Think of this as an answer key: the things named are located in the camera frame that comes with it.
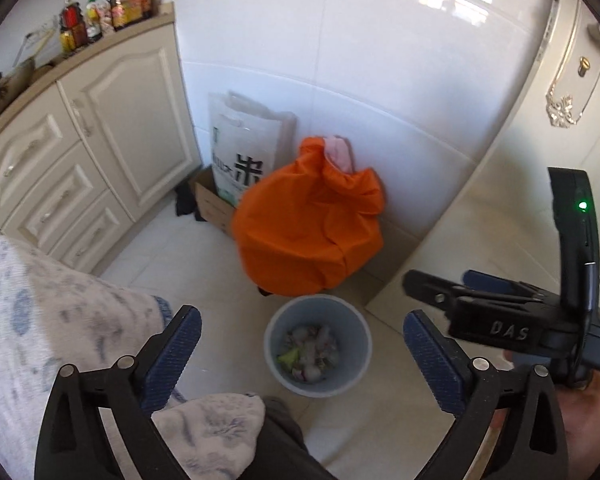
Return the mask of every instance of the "white door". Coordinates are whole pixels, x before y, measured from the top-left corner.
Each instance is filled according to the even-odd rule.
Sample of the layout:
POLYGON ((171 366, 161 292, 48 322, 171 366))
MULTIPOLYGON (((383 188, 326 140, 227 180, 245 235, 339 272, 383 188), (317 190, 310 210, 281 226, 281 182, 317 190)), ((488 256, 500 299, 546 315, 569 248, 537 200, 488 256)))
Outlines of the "white door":
POLYGON ((0 227, 56 160, 78 142, 56 86, 44 91, 0 133, 0 227))
POLYGON ((172 25, 104 51, 59 85, 133 220, 200 165, 172 25))

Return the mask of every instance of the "orange bag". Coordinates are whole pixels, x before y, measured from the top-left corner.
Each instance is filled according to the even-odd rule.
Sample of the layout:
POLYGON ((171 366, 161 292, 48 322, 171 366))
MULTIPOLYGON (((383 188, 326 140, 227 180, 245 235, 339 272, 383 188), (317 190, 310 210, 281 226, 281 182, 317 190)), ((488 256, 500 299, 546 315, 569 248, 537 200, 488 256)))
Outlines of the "orange bag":
POLYGON ((232 223, 242 265, 262 289, 282 296, 333 288, 382 248, 384 209, 372 169, 346 174, 309 137, 298 159, 242 197, 232 223))

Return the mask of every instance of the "pink cloth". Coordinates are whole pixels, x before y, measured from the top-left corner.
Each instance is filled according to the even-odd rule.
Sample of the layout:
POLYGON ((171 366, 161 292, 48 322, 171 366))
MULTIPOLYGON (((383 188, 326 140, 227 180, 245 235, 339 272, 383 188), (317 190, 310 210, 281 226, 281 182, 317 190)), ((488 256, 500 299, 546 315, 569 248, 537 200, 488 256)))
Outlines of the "pink cloth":
POLYGON ((346 140, 339 137, 326 137, 324 155, 342 173, 353 174, 353 160, 346 140))

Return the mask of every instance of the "cardboard box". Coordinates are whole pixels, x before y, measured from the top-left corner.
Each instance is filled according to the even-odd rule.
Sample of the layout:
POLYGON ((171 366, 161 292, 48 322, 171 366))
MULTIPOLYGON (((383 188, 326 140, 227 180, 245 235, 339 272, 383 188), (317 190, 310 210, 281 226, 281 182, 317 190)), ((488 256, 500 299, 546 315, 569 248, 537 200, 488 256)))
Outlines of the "cardboard box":
POLYGON ((233 238, 231 220, 234 218, 235 208, 218 196, 211 166, 194 176, 189 181, 189 186, 198 202, 200 216, 233 238))

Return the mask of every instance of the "blue rubber pad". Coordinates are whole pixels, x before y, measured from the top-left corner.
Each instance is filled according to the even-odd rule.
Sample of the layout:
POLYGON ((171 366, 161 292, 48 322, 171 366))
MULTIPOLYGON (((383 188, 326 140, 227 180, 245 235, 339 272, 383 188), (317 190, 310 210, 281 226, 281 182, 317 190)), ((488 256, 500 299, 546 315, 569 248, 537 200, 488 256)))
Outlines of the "blue rubber pad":
POLYGON ((421 310, 410 312, 404 319, 403 335, 440 409, 460 416, 472 384, 467 355, 421 310))
POLYGON ((492 294, 515 294, 509 280, 491 276, 477 270, 468 270, 462 276, 462 282, 474 290, 491 292, 492 294))
POLYGON ((167 404, 202 334, 202 318, 192 308, 147 372, 140 407, 150 416, 167 404))

